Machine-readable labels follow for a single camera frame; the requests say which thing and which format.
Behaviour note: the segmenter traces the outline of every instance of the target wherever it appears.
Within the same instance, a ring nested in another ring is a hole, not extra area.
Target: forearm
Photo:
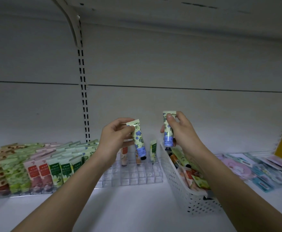
[[[282,214],[256,194],[206,147],[189,156],[200,167],[237,231],[282,230]]]
[[[99,153],[95,152],[58,191],[12,231],[72,231],[104,169]]]

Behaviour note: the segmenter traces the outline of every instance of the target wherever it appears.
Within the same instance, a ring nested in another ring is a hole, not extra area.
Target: hand
[[[134,141],[124,142],[125,139],[132,139],[131,133],[134,132],[134,126],[126,125],[126,123],[130,121],[134,121],[134,119],[118,118],[102,129],[96,152],[104,161],[106,169],[111,167],[115,162],[116,154],[120,148],[134,144]]]
[[[170,113],[167,114],[168,124],[173,129],[173,133],[176,138],[176,141],[174,141],[174,143],[178,143],[182,147],[184,153],[190,155],[207,149],[201,142],[192,124],[186,118],[186,116],[181,111],[177,111],[175,117],[179,119],[179,123]],[[160,132],[164,132],[164,126],[162,126],[162,128],[160,129]]]

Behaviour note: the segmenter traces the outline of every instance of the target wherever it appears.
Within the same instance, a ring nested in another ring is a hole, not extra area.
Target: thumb
[[[134,126],[127,126],[127,127],[123,128],[123,129],[121,129],[119,132],[121,132],[121,134],[124,137],[126,137],[131,132],[134,132]]]
[[[174,117],[170,113],[167,114],[167,121],[168,121],[168,124],[173,129],[176,129],[179,126],[178,122],[174,119]]]

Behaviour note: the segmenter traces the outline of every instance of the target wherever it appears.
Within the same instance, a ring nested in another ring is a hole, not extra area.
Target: blue floral hand cream tube
[[[143,137],[141,134],[141,128],[140,128],[140,121],[139,120],[134,120],[131,122],[126,123],[127,126],[134,126],[134,145],[137,149],[138,155],[141,158],[141,160],[146,159],[146,150],[144,146],[144,141]]]
[[[163,144],[166,147],[173,147],[173,130],[167,121],[168,113],[170,113],[174,118],[175,118],[175,115],[177,114],[176,111],[163,111],[163,125],[164,125]]]

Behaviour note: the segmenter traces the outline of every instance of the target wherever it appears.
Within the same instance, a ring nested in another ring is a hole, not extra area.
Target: white plastic basket
[[[193,191],[186,187],[162,143],[160,148],[161,166],[180,208],[192,216],[223,212],[220,203],[213,199],[213,196],[208,195],[208,193]]]

